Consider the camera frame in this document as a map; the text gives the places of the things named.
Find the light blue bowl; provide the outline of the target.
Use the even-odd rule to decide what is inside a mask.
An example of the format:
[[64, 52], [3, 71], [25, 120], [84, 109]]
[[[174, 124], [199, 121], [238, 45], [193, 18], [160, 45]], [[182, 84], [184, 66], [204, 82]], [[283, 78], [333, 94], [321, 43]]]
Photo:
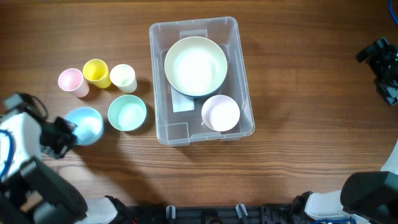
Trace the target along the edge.
[[73, 134], [76, 145], [89, 146], [98, 141], [104, 133], [104, 121], [101, 114], [91, 107], [80, 107], [70, 111], [64, 118], [76, 125]]

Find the dark blue large bowl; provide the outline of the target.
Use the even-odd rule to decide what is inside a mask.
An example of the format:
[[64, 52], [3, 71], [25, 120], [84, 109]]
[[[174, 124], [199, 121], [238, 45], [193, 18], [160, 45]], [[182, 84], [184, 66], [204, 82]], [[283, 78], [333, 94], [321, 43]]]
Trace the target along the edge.
[[172, 89], [176, 90], [178, 93], [183, 96], [187, 96], [190, 98], [204, 98], [210, 95], [215, 94], [217, 91], [220, 91], [225, 84], [226, 80], [222, 82], [215, 82], [214, 80], [210, 80], [209, 82], [177, 82], [175, 85], [170, 83]]

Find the cream large bowl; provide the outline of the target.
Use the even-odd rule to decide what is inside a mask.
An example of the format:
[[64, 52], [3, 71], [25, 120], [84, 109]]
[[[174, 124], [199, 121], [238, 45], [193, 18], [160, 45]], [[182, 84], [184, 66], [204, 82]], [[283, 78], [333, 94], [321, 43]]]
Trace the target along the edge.
[[221, 47], [210, 39], [186, 37], [171, 46], [165, 56], [164, 72], [168, 82], [222, 82], [228, 61]]

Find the pink bowl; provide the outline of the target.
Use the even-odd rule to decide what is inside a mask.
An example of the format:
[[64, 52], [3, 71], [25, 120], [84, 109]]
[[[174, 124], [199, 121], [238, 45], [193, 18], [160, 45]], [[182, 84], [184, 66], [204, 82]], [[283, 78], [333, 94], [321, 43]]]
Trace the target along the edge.
[[237, 102], [226, 95], [215, 95], [208, 98], [201, 109], [204, 123], [217, 132], [233, 129], [240, 119], [240, 114]]

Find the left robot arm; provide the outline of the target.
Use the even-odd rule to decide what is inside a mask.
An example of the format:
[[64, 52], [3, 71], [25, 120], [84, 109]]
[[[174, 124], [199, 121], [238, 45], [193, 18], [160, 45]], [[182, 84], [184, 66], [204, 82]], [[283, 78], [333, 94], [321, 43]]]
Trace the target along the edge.
[[73, 147], [76, 125], [47, 120], [46, 107], [27, 93], [4, 100], [1, 115], [2, 223], [117, 223], [111, 197], [85, 199], [48, 167], [42, 154], [61, 159]]

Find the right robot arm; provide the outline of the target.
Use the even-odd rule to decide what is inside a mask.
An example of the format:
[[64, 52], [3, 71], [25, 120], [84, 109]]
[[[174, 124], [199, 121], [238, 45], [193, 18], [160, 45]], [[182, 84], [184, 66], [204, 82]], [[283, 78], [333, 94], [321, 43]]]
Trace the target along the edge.
[[[397, 46], [381, 38], [356, 56], [376, 76], [376, 90], [390, 106], [397, 104]], [[397, 223], [397, 149], [376, 172], [349, 176], [342, 189], [306, 192], [288, 206], [290, 223]]]

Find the pink cup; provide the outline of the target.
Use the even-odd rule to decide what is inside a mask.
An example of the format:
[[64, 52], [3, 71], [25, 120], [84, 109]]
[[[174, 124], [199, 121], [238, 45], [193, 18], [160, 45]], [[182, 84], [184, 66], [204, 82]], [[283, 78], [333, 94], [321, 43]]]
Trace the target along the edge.
[[58, 86], [77, 98], [85, 97], [90, 90], [82, 72], [76, 68], [64, 70], [58, 77]]

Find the mint green bowl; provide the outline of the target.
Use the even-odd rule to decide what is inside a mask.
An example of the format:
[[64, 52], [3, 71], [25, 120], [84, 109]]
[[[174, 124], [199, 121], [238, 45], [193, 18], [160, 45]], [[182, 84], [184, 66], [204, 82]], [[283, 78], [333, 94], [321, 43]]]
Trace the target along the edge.
[[108, 120], [119, 131], [133, 131], [140, 128], [147, 117], [147, 106], [135, 95], [116, 98], [108, 108]]

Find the yellow cup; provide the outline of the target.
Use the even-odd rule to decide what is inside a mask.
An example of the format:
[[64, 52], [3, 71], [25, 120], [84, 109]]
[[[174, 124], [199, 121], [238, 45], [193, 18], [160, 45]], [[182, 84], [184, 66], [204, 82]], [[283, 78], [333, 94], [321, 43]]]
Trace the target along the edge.
[[107, 64], [100, 59], [92, 59], [83, 66], [83, 76], [98, 88], [111, 85]]

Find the cream white cup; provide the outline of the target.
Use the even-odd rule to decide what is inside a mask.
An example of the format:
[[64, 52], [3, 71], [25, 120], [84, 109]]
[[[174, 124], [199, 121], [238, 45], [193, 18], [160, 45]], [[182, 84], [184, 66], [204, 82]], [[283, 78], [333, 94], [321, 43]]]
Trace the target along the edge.
[[124, 93], [132, 93], [137, 89], [136, 73], [130, 65], [115, 66], [110, 72], [110, 79]]

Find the white paper label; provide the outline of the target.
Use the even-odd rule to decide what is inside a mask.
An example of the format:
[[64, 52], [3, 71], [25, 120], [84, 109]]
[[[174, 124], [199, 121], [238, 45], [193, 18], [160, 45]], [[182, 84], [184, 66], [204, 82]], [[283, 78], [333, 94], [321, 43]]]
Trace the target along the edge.
[[192, 111], [195, 109], [193, 98], [187, 97], [173, 87], [170, 88], [172, 96], [172, 108], [174, 113]]

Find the clear plastic storage box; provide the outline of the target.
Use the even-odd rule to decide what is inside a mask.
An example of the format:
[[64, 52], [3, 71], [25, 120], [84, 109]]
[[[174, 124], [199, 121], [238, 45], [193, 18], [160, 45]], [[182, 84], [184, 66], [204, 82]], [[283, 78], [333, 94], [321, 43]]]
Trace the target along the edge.
[[[161, 22], [149, 29], [154, 86], [157, 139], [161, 144], [179, 146], [211, 139], [237, 140], [255, 130], [251, 98], [244, 65], [238, 22], [233, 17], [217, 17], [178, 22]], [[220, 91], [204, 98], [193, 98], [195, 109], [174, 113], [171, 86], [165, 76], [165, 56], [171, 46], [186, 37], [205, 37], [218, 44], [228, 61], [226, 81]], [[225, 132], [210, 129], [201, 117], [204, 102], [215, 95], [226, 95], [237, 102], [240, 119]]]

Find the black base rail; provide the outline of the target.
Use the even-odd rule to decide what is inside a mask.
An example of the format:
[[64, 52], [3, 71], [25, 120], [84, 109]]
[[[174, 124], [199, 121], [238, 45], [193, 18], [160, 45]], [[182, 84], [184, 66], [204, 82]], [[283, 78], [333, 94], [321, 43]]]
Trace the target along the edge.
[[128, 207], [128, 224], [271, 224], [271, 223], [311, 223], [300, 211], [292, 210], [289, 204], [263, 204], [228, 207], [176, 207], [133, 206]]

